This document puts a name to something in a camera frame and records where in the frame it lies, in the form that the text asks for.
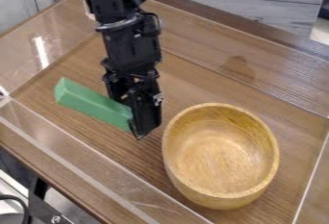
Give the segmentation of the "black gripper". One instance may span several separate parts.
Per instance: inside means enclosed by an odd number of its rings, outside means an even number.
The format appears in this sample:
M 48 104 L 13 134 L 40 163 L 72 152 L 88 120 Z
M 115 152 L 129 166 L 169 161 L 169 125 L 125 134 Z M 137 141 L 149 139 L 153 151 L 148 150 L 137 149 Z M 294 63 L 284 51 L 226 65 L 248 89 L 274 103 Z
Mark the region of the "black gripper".
M 151 12 L 136 13 L 131 18 L 98 22 L 106 57 L 102 81 L 108 96 L 117 103 L 127 103 L 132 118 L 129 129 L 141 139 L 161 124 L 163 95 L 159 89 L 156 65 L 161 62 L 157 16 Z

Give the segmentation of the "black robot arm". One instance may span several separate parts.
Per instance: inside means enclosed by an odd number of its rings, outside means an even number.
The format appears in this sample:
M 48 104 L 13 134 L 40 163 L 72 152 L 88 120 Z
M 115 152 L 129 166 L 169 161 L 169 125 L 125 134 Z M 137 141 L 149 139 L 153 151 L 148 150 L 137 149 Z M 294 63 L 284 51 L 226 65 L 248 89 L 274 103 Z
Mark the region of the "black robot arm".
M 106 52 L 101 60 L 106 92 L 132 112 L 127 126 L 133 136 L 141 138 L 161 123 L 159 17 L 141 9 L 145 0 L 82 1 Z

